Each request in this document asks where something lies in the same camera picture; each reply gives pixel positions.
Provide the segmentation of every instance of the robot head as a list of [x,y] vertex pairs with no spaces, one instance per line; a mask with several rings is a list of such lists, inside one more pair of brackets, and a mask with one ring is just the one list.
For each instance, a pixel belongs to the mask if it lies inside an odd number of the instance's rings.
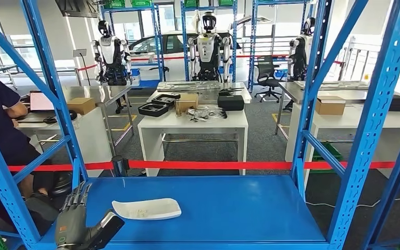
[[206,33],[210,33],[211,30],[215,29],[215,24],[217,22],[217,19],[215,17],[215,14],[207,11],[203,15],[203,28],[205,29]]
[[312,35],[314,33],[314,28],[315,28],[315,18],[309,17],[304,23],[302,34]]
[[99,32],[104,36],[105,38],[111,36],[111,27],[109,26],[107,21],[100,21],[98,25]]

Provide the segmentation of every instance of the cardboard box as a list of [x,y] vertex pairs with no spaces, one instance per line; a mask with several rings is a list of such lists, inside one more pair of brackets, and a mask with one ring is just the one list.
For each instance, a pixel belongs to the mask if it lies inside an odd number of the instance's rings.
[[78,114],[86,115],[96,108],[96,103],[92,98],[78,97],[68,101],[67,106],[68,109],[74,110]]
[[180,93],[180,99],[176,100],[176,114],[184,114],[189,108],[197,108],[198,94]]
[[318,96],[315,111],[320,115],[341,116],[346,107],[346,100],[339,96]]

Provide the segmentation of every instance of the black box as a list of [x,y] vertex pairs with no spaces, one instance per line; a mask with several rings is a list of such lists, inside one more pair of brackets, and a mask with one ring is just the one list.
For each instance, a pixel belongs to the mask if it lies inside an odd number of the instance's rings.
[[221,95],[217,104],[225,111],[239,111],[244,109],[244,100],[241,95]]

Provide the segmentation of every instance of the white plate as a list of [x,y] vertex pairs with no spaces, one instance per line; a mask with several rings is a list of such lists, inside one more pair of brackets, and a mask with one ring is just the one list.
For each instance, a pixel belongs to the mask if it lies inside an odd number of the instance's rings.
[[182,214],[175,199],[163,198],[141,202],[112,202],[116,213],[132,220],[165,220]]

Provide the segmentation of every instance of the white car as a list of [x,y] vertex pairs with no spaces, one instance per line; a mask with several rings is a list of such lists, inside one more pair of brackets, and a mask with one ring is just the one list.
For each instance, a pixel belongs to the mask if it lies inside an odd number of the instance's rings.
[[[217,31],[217,33],[224,37],[229,35],[228,31]],[[198,34],[194,32],[189,32],[187,38],[197,37]],[[183,56],[183,37],[181,31],[173,31],[162,34],[163,38],[163,53],[165,59],[165,67],[168,70],[166,72],[166,81],[184,81],[184,56]],[[154,36],[148,36],[142,38],[130,45],[130,51],[133,54],[133,68],[136,68],[134,64],[136,63],[146,63],[149,58],[148,53],[155,52],[155,39]],[[237,56],[243,55],[240,45],[237,43],[236,48]],[[246,61],[248,58],[237,57],[236,61],[236,75],[235,79],[239,82],[247,82],[248,79],[248,67]],[[158,70],[152,70],[154,67],[142,66],[140,74],[142,80],[158,79]]]

